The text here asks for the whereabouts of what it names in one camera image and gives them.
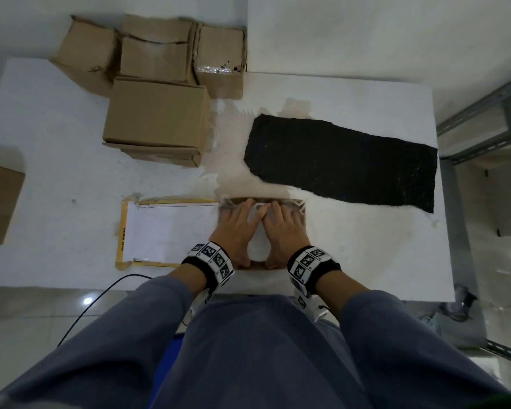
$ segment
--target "black mat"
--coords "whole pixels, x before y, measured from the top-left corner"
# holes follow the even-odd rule
[[[265,182],[327,198],[433,213],[437,149],[323,120],[256,117],[244,161]]]

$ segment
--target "person's right hand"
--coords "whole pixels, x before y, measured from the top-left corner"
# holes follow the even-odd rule
[[[271,209],[263,217],[263,227],[271,242],[271,253],[265,261],[266,268],[286,268],[288,260],[296,251],[311,244],[299,211],[280,206],[276,201],[273,201]]]

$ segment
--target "black cable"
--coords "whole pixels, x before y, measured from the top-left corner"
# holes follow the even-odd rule
[[[89,304],[87,306],[87,309],[83,310],[83,313],[79,315],[78,318],[76,318],[76,321],[70,326],[70,328],[68,329],[68,331],[66,332],[66,334],[62,337],[62,339],[60,340],[59,344],[57,344],[57,347],[59,347],[62,342],[64,341],[64,339],[68,336],[68,334],[72,331],[72,329],[74,328],[74,326],[76,325],[76,323],[79,321],[80,318],[83,317],[83,315],[87,312],[88,309],[91,308],[91,306],[93,304],[95,304],[97,302],[97,300],[99,298],[101,298],[103,295],[105,295],[113,286],[115,286],[118,282],[120,282],[121,280],[127,278],[127,277],[132,277],[132,276],[136,276],[136,277],[144,277],[144,278],[147,278],[148,280],[151,280],[153,277],[148,277],[147,275],[142,275],[142,274],[127,274],[127,275],[124,275],[123,277],[121,277],[119,280],[117,280],[114,284],[112,284],[111,286],[109,286],[107,289],[105,289],[101,295],[99,295],[95,301],[93,301],[91,304]]]

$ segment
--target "hand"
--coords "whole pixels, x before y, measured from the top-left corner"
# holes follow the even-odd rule
[[[274,222],[271,219],[271,212],[263,218],[265,234],[271,242],[271,253],[265,261],[265,267],[285,268],[290,257],[311,242],[303,228],[299,211],[292,212],[285,205],[280,207],[276,201],[273,201],[271,206]]]
[[[269,204],[259,206],[248,222],[248,214],[255,203],[250,198],[234,210],[224,209],[219,216],[218,226],[210,236],[210,241],[220,245],[229,254],[233,267],[250,266],[248,243],[270,207]]]

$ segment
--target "table top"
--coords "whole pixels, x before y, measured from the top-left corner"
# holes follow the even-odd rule
[[[244,164],[260,113],[327,120],[345,128],[436,147],[432,94],[396,82],[247,73],[242,100],[212,102],[212,133],[198,168],[139,161],[103,146],[108,100],[84,92],[41,59],[9,59],[0,82],[0,165],[26,173],[0,246],[0,286],[105,289],[114,268],[124,197],[229,196],[304,199],[307,233],[343,270],[403,300],[452,301],[441,172],[435,211],[325,199],[266,184]],[[142,279],[117,288],[134,289]],[[284,270],[238,272],[225,292],[291,294]]]

